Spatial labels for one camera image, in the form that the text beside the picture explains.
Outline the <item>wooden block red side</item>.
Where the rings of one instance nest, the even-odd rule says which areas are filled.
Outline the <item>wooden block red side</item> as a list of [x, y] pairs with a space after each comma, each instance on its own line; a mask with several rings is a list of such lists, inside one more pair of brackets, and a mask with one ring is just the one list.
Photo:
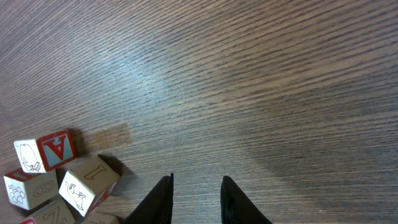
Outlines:
[[77, 157], [68, 129], [35, 139], [15, 140], [14, 148], [25, 173], [50, 172]]

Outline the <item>yellow letter K block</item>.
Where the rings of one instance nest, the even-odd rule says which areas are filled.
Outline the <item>yellow letter K block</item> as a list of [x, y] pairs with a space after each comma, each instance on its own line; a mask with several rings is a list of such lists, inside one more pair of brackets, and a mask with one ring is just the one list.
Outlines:
[[104, 213], [92, 213], [81, 224], [119, 224], [118, 218]]

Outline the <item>red letter I block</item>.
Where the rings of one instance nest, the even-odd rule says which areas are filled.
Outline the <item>red letter I block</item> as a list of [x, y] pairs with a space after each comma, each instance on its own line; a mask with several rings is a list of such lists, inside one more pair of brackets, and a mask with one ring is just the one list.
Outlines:
[[34, 212], [20, 224], [74, 224], [75, 218], [62, 199], [55, 200]]

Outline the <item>wooden block blue side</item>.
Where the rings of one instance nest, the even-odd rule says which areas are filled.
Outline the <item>wooden block blue side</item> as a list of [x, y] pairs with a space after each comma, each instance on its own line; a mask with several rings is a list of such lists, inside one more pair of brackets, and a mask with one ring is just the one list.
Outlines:
[[17, 169], [4, 175], [4, 183], [10, 203], [25, 210], [32, 210], [58, 195], [54, 170], [36, 174]]

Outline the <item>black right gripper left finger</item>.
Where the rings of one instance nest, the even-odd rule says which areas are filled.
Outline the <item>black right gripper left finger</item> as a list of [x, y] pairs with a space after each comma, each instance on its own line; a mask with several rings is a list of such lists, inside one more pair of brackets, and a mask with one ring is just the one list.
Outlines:
[[163, 176], [143, 201], [126, 217], [125, 224], [171, 224], [174, 174]]

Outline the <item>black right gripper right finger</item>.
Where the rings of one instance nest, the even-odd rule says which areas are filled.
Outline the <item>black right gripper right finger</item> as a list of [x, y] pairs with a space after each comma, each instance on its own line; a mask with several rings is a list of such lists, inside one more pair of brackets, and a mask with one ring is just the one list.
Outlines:
[[272, 224], [230, 176], [224, 176], [220, 191], [222, 224]]

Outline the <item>wooden block hand drawing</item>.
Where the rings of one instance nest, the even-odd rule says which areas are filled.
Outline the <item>wooden block hand drawing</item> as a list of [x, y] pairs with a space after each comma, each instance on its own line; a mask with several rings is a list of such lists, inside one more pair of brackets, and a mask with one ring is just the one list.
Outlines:
[[120, 178], [100, 156], [93, 156], [67, 170], [59, 194], [86, 217], [111, 195]]

